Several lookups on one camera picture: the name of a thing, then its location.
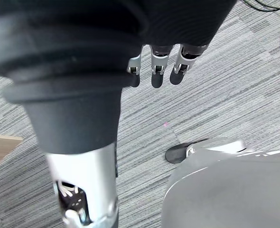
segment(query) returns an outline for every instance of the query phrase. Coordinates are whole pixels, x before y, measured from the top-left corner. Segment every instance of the striped carpet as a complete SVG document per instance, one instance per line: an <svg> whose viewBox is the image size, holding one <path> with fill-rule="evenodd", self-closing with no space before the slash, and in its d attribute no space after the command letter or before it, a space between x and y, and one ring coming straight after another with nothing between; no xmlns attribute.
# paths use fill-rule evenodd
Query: striped carpet
<svg viewBox="0 0 280 228"><path fill-rule="evenodd" d="M280 5L277 0L268 3ZM141 84L122 95L117 179L121 228L160 227L162 197L176 168L164 160L172 145L233 136L259 150L280 149L280 11L257 12L237 2L178 86L169 82L174 61L171 55L164 84L154 89L146 46ZM0 90L9 83L0 78ZM0 228L64 227L29 119L20 106L1 96L0 134L24 138L0 163Z"/></svg>

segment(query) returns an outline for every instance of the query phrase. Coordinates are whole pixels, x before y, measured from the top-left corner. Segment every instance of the robotic arm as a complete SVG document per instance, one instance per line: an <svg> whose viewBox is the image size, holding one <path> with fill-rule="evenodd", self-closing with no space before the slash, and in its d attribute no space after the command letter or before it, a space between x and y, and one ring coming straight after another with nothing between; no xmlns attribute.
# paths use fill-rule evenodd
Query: robotic arm
<svg viewBox="0 0 280 228"><path fill-rule="evenodd" d="M0 0L0 76L24 106L46 153L63 221L118 227L116 138L121 91L140 83L151 46L152 85L180 44L179 84L235 0Z"/></svg>

